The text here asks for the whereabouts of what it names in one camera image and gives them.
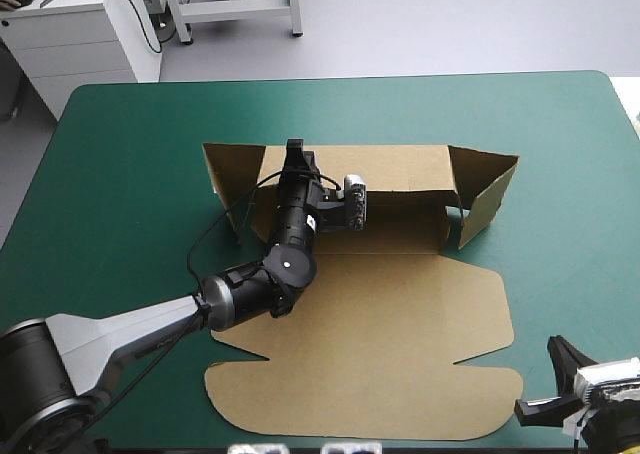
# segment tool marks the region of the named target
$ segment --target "black motor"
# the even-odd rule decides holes
[[[56,452],[93,412],[76,397],[43,320],[0,337],[0,452]]]

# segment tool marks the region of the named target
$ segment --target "green tabletop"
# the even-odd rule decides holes
[[[596,72],[80,88],[0,252],[0,326],[57,312],[105,317],[191,291],[185,253],[220,211],[202,142],[287,137],[521,155],[491,227],[462,251],[445,250],[502,274],[509,296],[514,344],[471,362],[515,368],[525,396],[539,398],[554,394],[549,335],[599,360],[639,353],[640,143]],[[258,252],[223,225],[197,264],[215,272]],[[283,440],[235,428],[211,406],[207,365],[238,355],[207,332],[192,335],[92,432],[116,447]],[[566,447],[570,439],[512,419],[466,443],[388,445]]]

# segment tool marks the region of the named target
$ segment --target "black cable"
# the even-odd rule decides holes
[[[162,53],[162,44],[160,44],[160,48],[159,49],[156,49],[151,44],[151,41],[149,40],[149,36],[147,35],[147,31],[144,28],[144,24],[142,23],[142,18],[140,17],[140,13],[138,12],[138,9],[136,8],[136,6],[135,6],[135,4],[133,3],[132,0],[127,0],[127,1],[129,1],[129,4],[131,4],[131,7],[133,8],[133,12],[136,13],[136,17],[138,18],[138,23],[140,24],[140,29],[142,29],[142,33],[144,34],[144,38],[147,41],[147,44],[149,45],[149,49],[151,49],[156,54]]]
[[[247,192],[245,192],[243,195],[241,195],[238,199],[236,199],[227,209],[225,209],[222,214],[220,214],[212,223],[209,227],[207,227],[207,229],[205,229],[195,240],[195,242],[193,243],[193,245],[191,246],[191,249],[189,249],[189,252],[187,254],[187,271],[189,272],[189,274],[191,274],[191,276],[195,279],[197,285],[198,285],[198,293],[202,293],[203,289],[202,289],[202,279],[200,278],[200,276],[198,275],[198,273],[195,271],[195,269],[193,268],[192,265],[192,257],[193,257],[193,252],[195,251],[195,249],[198,247],[198,245],[204,240],[205,237],[207,237],[207,235],[213,230],[214,227],[216,227],[216,225],[218,224],[218,222],[220,222],[227,214],[229,214],[233,209],[236,208],[236,206],[238,204],[240,204],[240,202],[242,202],[245,198],[247,198],[248,196],[250,196],[251,194],[253,194],[256,190],[258,190],[258,188],[260,186],[262,186],[263,184],[265,184],[266,182],[270,181],[271,179],[273,179],[274,177],[278,177],[280,174],[283,173],[292,173],[292,174],[303,174],[303,175],[307,175],[309,177],[318,177],[320,179],[324,179],[325,181],[330,182],[331,184],[333,184],[336,189],[339,191],[341,190],[340,184],[338,184],[336,181],[334,181],[333,179],[331,179],[329,176],[325,176],[324,174],[320,174],[320,173],[315,173],[315,172],[310,172],[310,171],[305,171],[302,169],[287,169],[286,171],[277,171],[274,172],[273,174],[269,174],[267,177],[265,177],[264,179],[262,179],[260,182],[258,182],[257,184],[255,184],[251,189],[249,189]]]

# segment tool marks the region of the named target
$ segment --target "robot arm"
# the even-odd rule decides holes
[[[562,427],[593,454],[635,453],[640,449],[640,360],[599,364],[561,336],[547,345],[557,396],[516,401],[522,426]]]
[[[289,140],[266,254],[202,281],[202,292],[105,319],[57,314],[0,335],[0,453],[56,452],[111,402],[124,366],[183,334],[288,314],[316,275],[318,232],[361,230],[366,186],[322,186],[314,154]]]

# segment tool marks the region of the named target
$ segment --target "cardboard box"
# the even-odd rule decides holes
[[[211,366],[205,382],[216,409],[265,434],[470,439],[500,427],[522,392],[520,376],[455,364],[513,342],[502,279],[439,251],[447,206],[464,214],[462,247],[495,216],[517,156],[453,146],[305,150],[323,174],[365,180],[365,230],[317,236],[318,276],[291,315],[215,333],[268,359]],[[205,144],[204,152],[229,206],[282,168],[285,148]],[[254,199],[252,227],[263,240],[277,182]]]

